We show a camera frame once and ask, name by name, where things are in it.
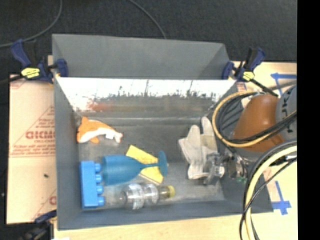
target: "yellow plastic piece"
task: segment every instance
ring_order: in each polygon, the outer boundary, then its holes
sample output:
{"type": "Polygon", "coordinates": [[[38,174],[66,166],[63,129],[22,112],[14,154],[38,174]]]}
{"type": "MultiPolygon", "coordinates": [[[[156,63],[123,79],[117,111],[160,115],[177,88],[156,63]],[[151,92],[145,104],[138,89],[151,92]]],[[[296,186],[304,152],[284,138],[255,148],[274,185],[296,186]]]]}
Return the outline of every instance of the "yellow plastic piece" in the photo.
{"type": "Polygon", "coordinates": [[[26,67],[21,71],[21,75],[28,79],[38,77],[40,75],[40,69],[34,67],[26,67]]]}
{"type": "MultiPolygon", "coordinates": [[[[138,160],[139,162],[143,164],[153,164],[158,162],[158,158],[155,156],[137,148],[136,146],[131,145],[126,153],[128,157],[134,158],[138,160]]],[[[157,166],[155,167],[149,167],[149,168],[144,168],[141,172],[140,175],[142,177],[147,178],[148,180],[154,181],[155,183],[160,184],[163,180],[164,177],[162,176],[159,168],[157,166]]]]}

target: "black cable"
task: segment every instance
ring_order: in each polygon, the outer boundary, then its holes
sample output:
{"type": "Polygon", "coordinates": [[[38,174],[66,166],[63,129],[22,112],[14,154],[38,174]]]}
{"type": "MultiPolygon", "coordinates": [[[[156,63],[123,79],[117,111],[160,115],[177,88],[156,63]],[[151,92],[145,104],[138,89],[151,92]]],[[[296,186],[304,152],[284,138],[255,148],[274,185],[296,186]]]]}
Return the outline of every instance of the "black cable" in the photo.
{"type": "Polygon", "coordinates": [[[242,99],[249,97],[249,96],[252,96],[254,94],[255,94],[255,92],[250,92],[250,93],[245,93],[243,95],[238,95],[238,96],[228,100],[228,102],[220,108],[220,111],[219,111],[218,115],[216,116],[215,121],[216,121],[216,125],[217,125],[217,128],[218,128],[221,136],[226,141],[232,142],[234,144],[243,144],[243,143],[254,141],[258,138],[261,138],[261,137],[265,136],[266,134],[269,134],[269,136],[265,139],[269,139],[272,136],[280,133],[283,129],[288,127],[290,124],[292,124],[297,119],[297,111],[295,111],[291,115],[286,117],[285,119],[277,122],[276,124],[272,125],[271,127],[267,128],[261,132],[258,132],[252,136],[242,138],[242,139],[231,139],[231,138],[223,135],[221,132],[221,124],[222,124],[223,118],[227,114],[226,111],[228,111],[230,109],[230,107],[232,106],[233,103],[239,102],[239,100],[242,100],[242,99]]]}
{"type": "MultiPolygon", "coordinates": [[[[286,169],[287,167],[289,167],[291,164],[293,164],[294,162],[297,161],[297,157],[290,160],[287,164],[285,164],[283,167],[281,167],[272,177],[270,177],[267,181],[265,181],[260,187],[259,189],[252,195],[252,198],[250,199],[250,201],[248,202],[248,204],[245,206],[245,208],[243,209],[243,213],[242,213],[242,216],[241,216],[241,219],[240,219],[240,225],[239,225],[239,232],[240,232],[240,238],[241,240],[243,240],[243,237],[242,237],[242,227],[243,227],[243,224],[245,222],[245,217],[246,217],[246,214],[249,210],[249,208],[252,206],[254,200],[257,198],[257,196],[260,194],[260,192],[262,191],[262,189],[264,189],[266,187],[266,185],[271,182],[279,173],[281,173],[284,169],[286,169]]],[[[258,235],[257,235],[257,232],[255,232],[255,238],[256,240],[259,239],[258,235]]]]}
{"type": "Polygon", "coordinates": [[[271,133],[266,139],[271,138],[274,135],[277,135],[279,132],[281,132],[283,129],[285,129],[286,127],[288,127],[289,125],[291,125],[295,120],[297,119],[297,112],[293,112],[291,115],[289,115],[288,117],[286,117],[285,119],[275,123],[274,125],[272,125],[271,127],[267,128],[266,130],[263,130],[253,136],[250,137],[246,137],[246,138],[242,138],[242,139],[232,139],[233,143],[237,143],[237,144],[241,144],[241,143],[245,143],[248,141],[254,141],[257,138],[260,138],[264,135],[266,135],[266,133],[271,133]]]}
{"type": "MultiPolygon", "coordinates": [[[[42,36],[43,34],[45,34],[47,31],[49,31],[57,23],[58,19],[60,18],[60,15],[61,15],[61,12],[62,12],[62,8],[63,8],[63,0],[60,0],[60,2],[59,2],[59,11],[58,11],[57,16],[53,20],[53,22],[47,28],[45,28],[44,30],[42,30],[42,31],[40,31],[40,32],[38,32],[38,33],[36,33],[36,34],[34,34],[32,36],[23,38],[22,41],[23,42],[27,42],[27,41],[36,39],[36,38],[42,36]]],[[[0,44],[0,48],[10,47],[12,44],[13,44],[13,42],[3,43],[3,44],[0,44]]]]}
{"type": "Polygon", "coordinates": [[[150,15],[149,12],[146,11],[146,9],[144,9],[141,5],[139,5],[137,2],[135,2],[134,0],[128,0],[129,2],[131,2],[133,5],[135,5],[136,7],[138,7],[143,13],[145,13],[152,21],[153,23],[157,26],[157,28],[160,30],[160,32],[162,33],[162,36],[164,39],[167,39],[167,36],[165,34],[165,32],[163,31],[162,27],[159,25],[159,23],[155,20],[154,17],[152,17],[150,15]]]}
{"type": "Polygon", "coordinates": [[[15,80],[19,80],[22,77],[23,77],[22,75],[16,75],[16,76],[13,76],[13,77],[10,77],[10,78],[6,78],[6,79],[3,79],[3,80],[0,80],[0,86],[3,85],[3,84],[8,84],[10,82],[13,82],[15,80]]]}
{"type": "Polygon", "coordinates": [[[285,150],[289,147],[295,146],[297,145],[297,140],[296,139],[292,139],[292,140],[288,140],[285,141],[283,143],[280,143],[272,148],[270,148],[268,151],[266,151],[265,153],[263,153],[254,163],[254,165],[251,168],[250,174],[247,177],[247,183],[244,189],[244,196],[247,195],[247,191],[248,191],[248,187],[249,187],[249,183],[252,180],[253,175],[255,174],[255,172],[258,170],[258,168],[267,160],[269,159],[271,156],[273,156],[274,153],[277,153],[281,150],[285,150]]]}

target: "plastic bottle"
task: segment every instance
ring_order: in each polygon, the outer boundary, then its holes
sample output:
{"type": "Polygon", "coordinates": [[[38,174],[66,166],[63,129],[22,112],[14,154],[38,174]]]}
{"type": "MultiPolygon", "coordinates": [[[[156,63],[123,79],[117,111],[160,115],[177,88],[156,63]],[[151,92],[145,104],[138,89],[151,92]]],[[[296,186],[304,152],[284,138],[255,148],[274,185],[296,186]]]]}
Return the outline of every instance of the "plastic bottle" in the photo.
{"type": "Polygon", "coordinates": [[[171,185],[132,183],[122,189],[120,203],[127,209],[138,210],[142,207],[156,205],[160,200],[172,198],[174,195],[175,188],[171,185]]]}

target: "cardboard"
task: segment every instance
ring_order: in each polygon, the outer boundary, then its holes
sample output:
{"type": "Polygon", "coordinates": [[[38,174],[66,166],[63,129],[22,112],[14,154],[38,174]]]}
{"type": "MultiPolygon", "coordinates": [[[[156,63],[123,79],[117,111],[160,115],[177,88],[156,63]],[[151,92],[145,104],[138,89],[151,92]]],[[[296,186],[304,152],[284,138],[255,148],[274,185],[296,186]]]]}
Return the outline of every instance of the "cardboard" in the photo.
{"type": "Polygon", "coordinates": [[[29,223],[57,207],[53,85],[10,84],[6,223],[29,223]]]}

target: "blue clamp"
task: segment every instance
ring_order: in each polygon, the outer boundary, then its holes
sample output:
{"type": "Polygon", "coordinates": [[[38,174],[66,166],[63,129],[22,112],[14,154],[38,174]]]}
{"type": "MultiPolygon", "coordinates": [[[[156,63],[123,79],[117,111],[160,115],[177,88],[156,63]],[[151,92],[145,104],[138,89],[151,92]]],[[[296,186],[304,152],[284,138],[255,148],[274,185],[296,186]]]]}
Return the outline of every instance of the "blue clamp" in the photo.
{"type": "Polygon", "coordinates": [[[81,201],[82,209],[95,209],[105,205],[105,198],[101,196],[104,192],[102,182],[101,164],[94,161],[81,161],[80,185],[81,185],[81,201]]]}
{"type": "Polygon", "coordinates": [[[49,83],[53,83],[53,74],[51,69],[58,68],[61,77],[68,76],[68,66],[64,59],[57,59],[55,64],[46,65],[41,60],[36,67],[32,66],[30,59],[28,58],[23,48],[23,40],[19,39],[15,41],[10,47],[13,57],[18,60],[22,65],[21,75],[27,80],[39,80],[49,83]]]}
{"type": "Polygon", "coordinates": [[[261,48],[250,48],[244,65],[241,63],[241,65],[236,68],[233,62],[228,61],[222,71],[221,78],[223,80],[228,79],[233,71],[237,81],[250,82],[255,77],[255,68],[260,65],[265,58],[266,54],[261,48]]]}

